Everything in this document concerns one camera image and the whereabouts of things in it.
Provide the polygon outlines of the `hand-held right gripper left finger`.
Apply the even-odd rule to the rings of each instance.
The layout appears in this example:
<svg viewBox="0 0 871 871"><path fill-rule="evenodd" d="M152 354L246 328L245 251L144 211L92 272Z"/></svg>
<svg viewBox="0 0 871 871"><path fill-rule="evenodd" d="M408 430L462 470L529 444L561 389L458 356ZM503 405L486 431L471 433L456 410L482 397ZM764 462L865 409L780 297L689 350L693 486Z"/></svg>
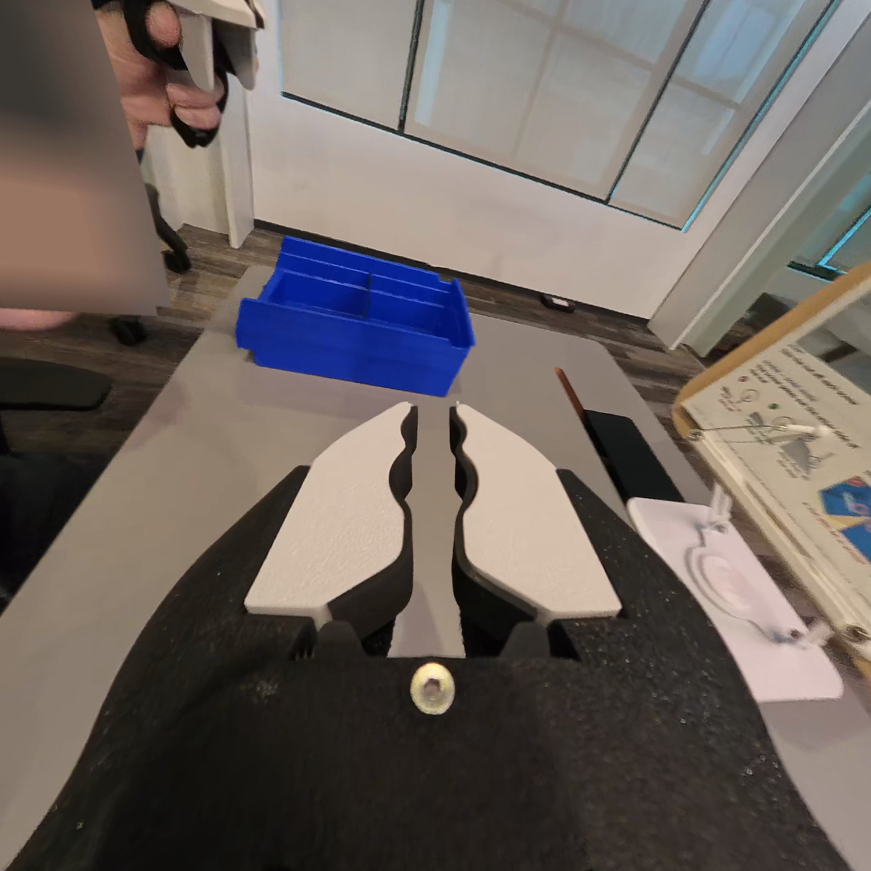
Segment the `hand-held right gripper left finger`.
<svg viewBox="0 0 871 871"><path fill-rule="evenodd" d="M352 626L360 639L410 602L412 457L418 406L402 401L348 431L308 466L244 599L253 614Z"/></svg>

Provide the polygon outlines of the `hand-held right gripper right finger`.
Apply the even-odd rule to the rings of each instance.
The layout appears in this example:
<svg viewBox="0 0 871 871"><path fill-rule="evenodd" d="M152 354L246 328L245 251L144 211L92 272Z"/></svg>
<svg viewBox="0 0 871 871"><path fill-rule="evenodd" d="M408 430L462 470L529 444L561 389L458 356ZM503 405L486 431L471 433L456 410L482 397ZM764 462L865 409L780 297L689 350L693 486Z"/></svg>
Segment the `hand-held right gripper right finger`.
<svg viewBox="0 0 871 871"><path fill-rule="evenodd" d="M473 406L450 409L454 597L468 659L579 659L624 633L624 604L571 484L532 442Z"/></svg>

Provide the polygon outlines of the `blue plastic bin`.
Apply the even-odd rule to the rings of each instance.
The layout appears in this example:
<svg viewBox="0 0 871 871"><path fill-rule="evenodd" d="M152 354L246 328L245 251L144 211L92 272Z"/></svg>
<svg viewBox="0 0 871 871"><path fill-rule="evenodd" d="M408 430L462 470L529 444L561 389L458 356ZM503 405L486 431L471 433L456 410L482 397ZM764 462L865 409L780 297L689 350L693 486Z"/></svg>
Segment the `blue plastic bin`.
<svg viewBox="0 0 871 871"><path fill-rule="evenodd" d="M448 395L475 344L458 278L294 235L236 321L262 367L426 396Z"/></svg>

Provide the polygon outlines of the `person's left hand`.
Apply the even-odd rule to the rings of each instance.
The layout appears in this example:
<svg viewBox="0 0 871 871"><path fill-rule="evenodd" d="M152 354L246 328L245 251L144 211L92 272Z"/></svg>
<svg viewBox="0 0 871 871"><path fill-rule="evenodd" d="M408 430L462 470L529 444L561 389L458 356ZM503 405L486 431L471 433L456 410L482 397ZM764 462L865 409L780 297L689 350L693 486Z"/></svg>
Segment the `person's left hand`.
<svg viewBox="0 0 871 871"><path fill-rule="evenodd" d="M130 38L122 2L93 3L137 156L141 156L152 127L170 127L176 116L193 130L212 135L222 123L225 86L213 91L175 82L168 69L137 50Z"/></svg>

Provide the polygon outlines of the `black table inlay panel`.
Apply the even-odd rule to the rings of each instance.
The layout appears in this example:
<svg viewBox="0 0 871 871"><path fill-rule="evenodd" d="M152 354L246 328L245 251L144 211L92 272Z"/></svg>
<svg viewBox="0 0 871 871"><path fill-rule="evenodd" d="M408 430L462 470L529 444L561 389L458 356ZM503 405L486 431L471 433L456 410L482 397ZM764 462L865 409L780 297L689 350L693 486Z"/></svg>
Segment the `black table inlay panel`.
<svg viewBox="0 0 871 871"><path fill-rule="evenodd" d="M586 409L584 428L625 503L634 497L685 500L653 448L628 416Z"/></svg>

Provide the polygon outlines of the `frosted glass window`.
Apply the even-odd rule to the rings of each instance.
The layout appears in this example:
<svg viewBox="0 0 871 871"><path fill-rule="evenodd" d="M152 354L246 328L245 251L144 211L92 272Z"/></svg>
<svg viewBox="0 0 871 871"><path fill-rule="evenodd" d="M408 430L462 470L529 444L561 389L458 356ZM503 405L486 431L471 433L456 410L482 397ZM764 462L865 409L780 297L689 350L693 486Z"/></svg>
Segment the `frosted glass window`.
<svg viewBox="0 0 871 871"><path fill-rule="evenodd" d="M839 4L278 2L281 91L686 230Z"/></svg>

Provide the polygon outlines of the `glass partition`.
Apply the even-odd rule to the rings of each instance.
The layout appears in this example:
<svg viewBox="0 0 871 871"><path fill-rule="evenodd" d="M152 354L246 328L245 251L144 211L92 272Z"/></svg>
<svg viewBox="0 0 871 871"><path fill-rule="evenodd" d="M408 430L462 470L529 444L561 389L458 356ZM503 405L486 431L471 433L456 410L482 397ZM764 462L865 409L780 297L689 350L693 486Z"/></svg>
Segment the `glass partition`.
<svg viewBox="0 0 871 871"><path fill-rule="evenodd" d="M838 206L818 225L788 263L806 274L833 279L870 259L870 204Z"/></svg>

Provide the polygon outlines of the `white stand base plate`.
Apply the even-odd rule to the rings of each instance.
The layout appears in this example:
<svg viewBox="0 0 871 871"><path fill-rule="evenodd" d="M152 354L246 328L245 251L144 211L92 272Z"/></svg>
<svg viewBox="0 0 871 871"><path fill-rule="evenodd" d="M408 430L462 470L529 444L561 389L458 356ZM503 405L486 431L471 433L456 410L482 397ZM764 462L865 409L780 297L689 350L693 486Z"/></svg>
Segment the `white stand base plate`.
<svg viewBox="0 0 871 871"><path fill-rule="evenodd" d="M759 703L835 699L829 630L808 625L731 520L709 506L631 497L638 532L690 588Z"/></svg>

